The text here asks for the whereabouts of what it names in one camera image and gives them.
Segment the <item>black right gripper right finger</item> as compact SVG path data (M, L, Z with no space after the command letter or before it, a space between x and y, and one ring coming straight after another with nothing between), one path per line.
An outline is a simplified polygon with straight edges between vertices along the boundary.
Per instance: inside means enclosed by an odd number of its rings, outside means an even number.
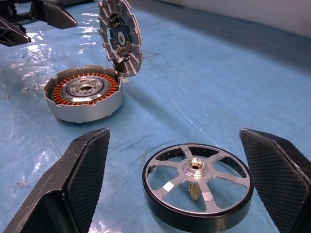
M243 128L253 184L281 233L311 231L311 163L289 140Z

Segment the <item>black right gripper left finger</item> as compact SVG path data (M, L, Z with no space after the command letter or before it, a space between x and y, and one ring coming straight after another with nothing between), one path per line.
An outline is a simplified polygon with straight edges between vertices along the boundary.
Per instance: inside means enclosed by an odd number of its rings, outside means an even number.
M6 233L87 233L102 189L110 130L74 139L39 179Z

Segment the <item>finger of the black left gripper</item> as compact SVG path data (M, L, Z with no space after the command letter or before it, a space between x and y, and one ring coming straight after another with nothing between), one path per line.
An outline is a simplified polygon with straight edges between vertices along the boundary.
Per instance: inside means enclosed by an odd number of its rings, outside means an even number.
M77 27L77 21L69 12L47 0L33 0L30 17L58 29Z
M0 18L0 43L12 47L31 42L26 29L20 24L13 24L7 19Z

